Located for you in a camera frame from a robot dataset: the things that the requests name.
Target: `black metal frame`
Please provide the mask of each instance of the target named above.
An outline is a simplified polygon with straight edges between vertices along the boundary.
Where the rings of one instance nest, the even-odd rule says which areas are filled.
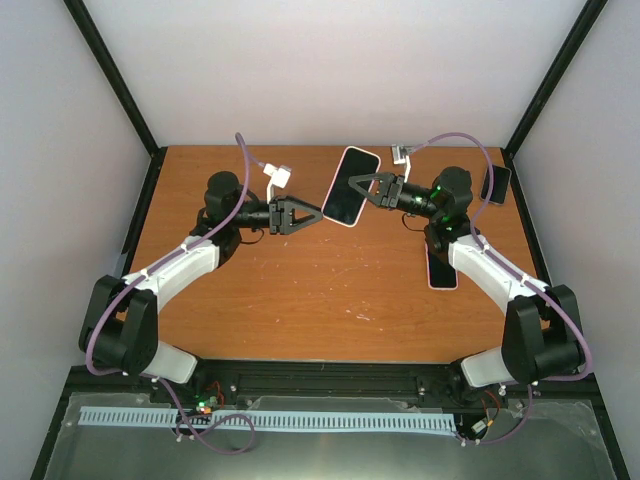
[[[584,8],[551,64],[508,145],[502,149],[505,165],[512,171],[511,187],[536,274],[546,282],[549,282],[549,273],[527,210],[518,175],[514,168],[514,158],[606,3],[607,0],[586,1]],[[151,157],[149,170],[123,247],[123,254],[126,254],[125,273],[127,273],[133,262],[167,149],[166,147],[159,148],[153,139],[83,1],[65,0],[65,4]],[[432,398],[429,395],[420,395],[419,389],[421,385],[437,381],[445,375],[445,365],[319,364],[315,362],[212,360],[205,361],[205,364],[208,370],[215,372],[216,377],[226,386],[227,398],[238,405],[242,405],[247,399],[262,395],[368,396],[388,397],[419,406],[443,408],[444,411],[454,414],[482,413],[482,408],[479,405],[461,408],[453,403]],[[235,392],[229,389],[232,384],[236,386]],[[589,400],[596,412],[617,477],[619,479],[630,478],[593,375],[580,382],[541,382],[538,388],[543,392],[543,398]],[[68,405],[69,396],[77,392],[148,392],[157,401],[166,400],[166,397],[157,390],[157,387],[145,379],[121,376],[93,377],[84,367],[73,367],[33,471],[31,477],[33,480],[44,478],[61,421]],[[508,392],[508,395],[514,397],[523,397],[525,395],[524,387],[518,385],[510,387]],[[185,391],[182,391],[181,394],[188,405],[192,399],[184,397]]]

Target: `white wall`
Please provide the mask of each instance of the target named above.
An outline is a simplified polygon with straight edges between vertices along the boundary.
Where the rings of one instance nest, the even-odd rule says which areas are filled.
[[[0,10],[0,477],[28,478],[148,156],[62,1]]]
[[[162,145],[504,146],[584,0],[88,0]]]
[[[632,478],[640,478],[639,18],[639,2],[609,2],[515,160],[551,276],[578,297]]]

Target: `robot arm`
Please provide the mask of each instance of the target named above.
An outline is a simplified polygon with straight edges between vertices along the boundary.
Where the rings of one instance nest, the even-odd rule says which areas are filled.
[[[361,186],[377,181],[375,192]],[[550,287],[529,278],[517,266],[476,234],[473,237],[467,208],[473,199],[471,175],[459,167],[448,167],[434,180],[431,188],[406,183],[403,176],[376,173],[351,177],[349,185],[374,205],[389,210],[401,210],[413,216],[427,218],[424,229],[427,248],[443,263],[473,280],[505,315],[502,345],[494,349],[457,360],[452,364],[457,378],[451,385],[452,394],[464,401],[467,393],[486,385],[517,381],[532,383],[552,375],[578,368],[584,362],[580,345],[562,318],[541,299],[524,280],[486,254],[506,263],[520,278],[545,291],[580,327],[578,305],[573,292],[564,285]],[[541,320],[548,321],[546,327]]]
[[[158,340],[158,312],[196,279],[220,268],[236,251],[240,229],[269,229],[272,235],[289,235],[322,219],[319,208],[291,196],[276,196],[269,202],[251,193],[238,214],[219,232],[194,248],[187,245],[202,238],[226,218],[240,196],[237,177],[219,172],[209,179],[205,208],[198,213],[196,227],[169,255],[176,255],[153,273],[149,268],[122,279],[105,276],[94,286],[80,333],[79,346],[86,351],[100,317],[125,286],[144,277],[131,291],[118,312],[108,319],[96,339],[93,357],[126,374],[144,373],[175,383],[190,380],[198,359],[188,352]],[[301,218],[297,213],[304,212]]]

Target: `orange wooden table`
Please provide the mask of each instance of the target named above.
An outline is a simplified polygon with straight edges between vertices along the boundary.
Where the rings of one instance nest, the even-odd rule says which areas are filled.
[[[394,167],[389,147],[364,147]],[[264,162],[292,167],[285,193],[321,206],[344,147],[251,147]],[[502,165],[500,150],[489,149]],[[450,165],[469,170],[476,195],[485,160],[476,148],[431,147],[412,155],[411,183],[430,186]],[[208,178],[243,178],[234,146],[169,147],[132,271],[169,252],[194,227]],[[252,165],[250,188],[264,198],[268,178]],[[366,205],[358,225],[323,220],[289,236],[241,245],[219,270],[201,277],[160,314],[160,338],[208,358],[363,362],[451,362],[501,343],[504,316],[468,278],[455,291],[427,285],[424,236],[401,212]],[[413,228],[426,220],[407,219]],[[478,228],[507,258],[534,275],[509,191]],[[246,240],[256,237],[248,232]]]

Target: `black phone screen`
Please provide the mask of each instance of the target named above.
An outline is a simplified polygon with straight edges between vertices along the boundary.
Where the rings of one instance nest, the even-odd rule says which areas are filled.
[[[376,173],[379,166],[380,158],[377,155],[359,148],[348,147],[342,155],[342,161],[338,165],[333,184],[324,201],[322,207],[324,216],[343,225],[354,226],[367,200],[349,186],[349,177]]]
[[[429,287],[437,290],[454,290],[458,287],[458,272],[449,264],[427,250]]]
[[[509,182],[511,181],[511,170],[505,167],[493,166],[493,192],[491,192],[491,203],[502,205],[507,198]],[[489,169],[485,171],[484,183],[480,192],[480,198],[485,199],[489,190]]]

